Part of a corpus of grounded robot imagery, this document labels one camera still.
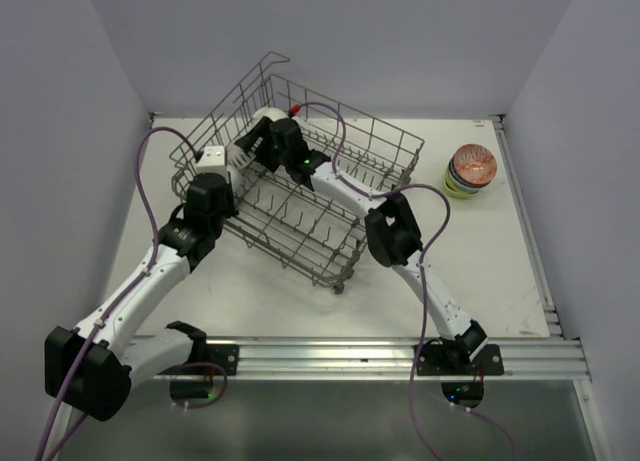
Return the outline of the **red lattice pattern bowl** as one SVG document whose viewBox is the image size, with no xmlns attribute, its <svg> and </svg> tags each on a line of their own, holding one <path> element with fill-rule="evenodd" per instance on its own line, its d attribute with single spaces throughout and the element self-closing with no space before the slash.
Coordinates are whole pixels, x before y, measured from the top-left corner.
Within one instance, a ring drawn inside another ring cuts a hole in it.
<svg viewBox="0 0 640 461">
<path fill-rule="evenodd" d="M 449 164 L 448 164 L 448 171 L 450 173 L 450 176 L 459 184 L 464 185 L 466 188 L 472 189 L 472 190 L 480 190 L 484 187 L 487 186 L 487 183 L 484 184 L 474 184 L 474 183 L 470 183 L 466 180 L 464 180 L 460 174 L 456 171 L 455 167 L 454 167 L 454 162 L 453 159 L 449 160 Z"/>
</svg>

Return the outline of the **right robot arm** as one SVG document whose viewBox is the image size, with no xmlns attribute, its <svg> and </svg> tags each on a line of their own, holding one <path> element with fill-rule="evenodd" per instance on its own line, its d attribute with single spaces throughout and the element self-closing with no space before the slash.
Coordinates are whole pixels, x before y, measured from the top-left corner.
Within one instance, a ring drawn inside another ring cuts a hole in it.
<svg viewBox="0 0 640 461">
<path fill-rule="evenodd" d="M 367 247 L 383 267 L 391 268 L 414 291 L 431 317 L 440 339 L 441 357 L 451 370 L 468 373 L 481 361 L 488 336 L 451 294 L 429 266 L 427 251 L 444 232 L 451 218 L 448 199 L 425 184 L 382 192 L 349 176 L 337 166 L 346 137 L 342 136 L 329 156 L 308 147 L 311 132 L 304 122 L 288 116 L 272 120 L 266 116 L 227 147 L 229 164 L 242 170 L 255 162 L 272 172 L 282 167 L 291 180 L 337 202 L 363 220 Z M 445 205 L 442 227 L 424 243 L 418 222 L 404 192 L 423 189 L 441 197 Z"/>
</svg>

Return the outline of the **white bowl with dark stripes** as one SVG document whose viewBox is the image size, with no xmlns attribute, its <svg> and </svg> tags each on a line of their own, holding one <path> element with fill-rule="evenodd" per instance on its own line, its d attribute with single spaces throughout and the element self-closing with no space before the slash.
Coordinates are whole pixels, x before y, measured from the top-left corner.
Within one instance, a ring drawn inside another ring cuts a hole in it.
<svg viewBox="0 0 640 461">
<path fill-rule="evenodd" d="M 242 171 L 248 168 L 255 160 L 255 154 L 251 151 L 245 152 L 235 144 L 229 145 L 226 149 L 228 165 Z"/>
</svg>

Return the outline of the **blue floral pattern bowl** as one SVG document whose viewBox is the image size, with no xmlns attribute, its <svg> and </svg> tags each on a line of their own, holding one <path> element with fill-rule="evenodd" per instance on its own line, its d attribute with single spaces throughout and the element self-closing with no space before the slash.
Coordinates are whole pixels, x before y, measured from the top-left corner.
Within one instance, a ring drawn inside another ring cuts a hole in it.
<svg viewBox="0 0 640 461">
<path fill-rule="evenodd" d="M 476 191 L 476 190 L 472 190 L 472 189 L 466 188 L 464 185 L 461 185 L 461 184 L 459 184 L 458 182 L 456 182 L 456 181 L 455 181 L 455 180 L 450 176 L 450 173 L 449 173 L 449 171 L 448 171 L 448 167 L 447 167 L 446 173 L 448 173 L 449 177 L 451 178 L 451 181 L 452 181 L 452 182 L 453 182 L 453 183 L 454 183 L 458 188 L 460 188 L 461 190 L 464 190 L 464 191 Z"/>
</svg>

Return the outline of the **lime green bowl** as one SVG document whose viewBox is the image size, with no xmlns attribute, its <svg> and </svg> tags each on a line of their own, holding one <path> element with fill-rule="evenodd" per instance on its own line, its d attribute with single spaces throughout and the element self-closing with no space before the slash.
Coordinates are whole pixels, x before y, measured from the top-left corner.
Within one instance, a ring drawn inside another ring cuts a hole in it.
<svg viewBox="0 0 640 461">
<path fill-rule="evenodd" d="M 479 190 L 476 190 L 476 191 L 466 191 L 466 192 L 467 192 L 467 195 L 466 195 L 466 196 L 459 196 L 459 195 L 457 195 L 455 192 L 451 192 L 451 191 L 449 191 L 449 190 L 447 189 L 447 187 L 445 186 L 444 182 L 443 182 L 443 188 L 444 188 L 444 190 L 445 190 L 445 192 L 446 192 L 446 194 L 447 194 L 447 195 L 449 195 L 449 196 L 451 196 L 451 197 L 453 197 L 453 198 L 456 198 L 456 199 L 473 199 L 475 196 L 477 196 L 477 195 L 480 193 L 480 191 L 479 191 Z"/>
<path fill-rule="evenodd" d="M 444 184 L 447 187 L 447 189 L 451 192 L 455 192 L 457 195 L 459 196 L 466 196 L 467 192 L 464 190 L 461 190 L 460 188 L 458 188 L 452 181 L 451 178 L 449 177 L 448 173 L 445 173 L 444 176 Z"/>
</svg>

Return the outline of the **blue zigzag pattern bowl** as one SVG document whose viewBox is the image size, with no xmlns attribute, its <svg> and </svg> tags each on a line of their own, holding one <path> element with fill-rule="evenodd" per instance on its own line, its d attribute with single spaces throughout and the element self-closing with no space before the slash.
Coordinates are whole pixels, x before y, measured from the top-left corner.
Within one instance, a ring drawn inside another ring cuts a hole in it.
<svg viewBox="0 0 640 461">
<path fill-rule="evenodd" d="M 452 159 L 456 171 L 470 183 L 488 185 L 497 175 L 497 160 L 494 154 L 482 145 L 463 145 L 454 153 Z"/>
</svg>

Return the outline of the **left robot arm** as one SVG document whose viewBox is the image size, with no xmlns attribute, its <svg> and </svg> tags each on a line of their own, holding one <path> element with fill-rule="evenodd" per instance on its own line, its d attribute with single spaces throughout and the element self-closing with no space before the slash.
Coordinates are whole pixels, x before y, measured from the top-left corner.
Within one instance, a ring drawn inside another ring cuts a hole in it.
<svg viewBox="0 0 640 461">
<path fill-rule="evenodd" d="M 197 175 L 185 203 L 168 223 L 134 272 L 74 328 L 54 328 L 44 344 L 45 391 L 98 421 L 112 418 L 130 392 L 157 374 L 212 371 L 206 334 L 174 321 L 141 343 L 132 341 L 159 303 L 214 249 L 224 221 L 236 215 L 227 175 Z"/>
</svg>

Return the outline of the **lime green bowl front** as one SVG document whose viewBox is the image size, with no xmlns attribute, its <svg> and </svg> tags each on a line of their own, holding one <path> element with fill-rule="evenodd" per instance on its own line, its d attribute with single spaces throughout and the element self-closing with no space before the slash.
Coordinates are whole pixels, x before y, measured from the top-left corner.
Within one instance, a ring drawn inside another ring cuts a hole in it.
<svg viewBox="0 0 640 461">
<path fill-rule="evenodd" d="M 445 192 L 446 192 L 446 194 L 447 194 L 447 195 L 449 195 L 449 196 L 451 196 L 451 197 L 453 197 L 453 198 L 456 198 L 456 199 L 473 199 L 475 196 L 477 196 L 477 195 L 480 193 L 480 191 L 479 191 L 479 190 L 476 190 L 476 191 L 466 191 L 466 192 L 467 192 L 467 195 L 466 195 L 466 196 L 459 196 L 459 195 L 457 195 L 455 192 L 451 192 L 451 191 L 449 191 L 449 190 L 447 189 L 447 187 L 445 186 L 444 182 L 443 182 L 443 188 L 444 188 L 444 190 L 445 190 Z"/>
</svg>

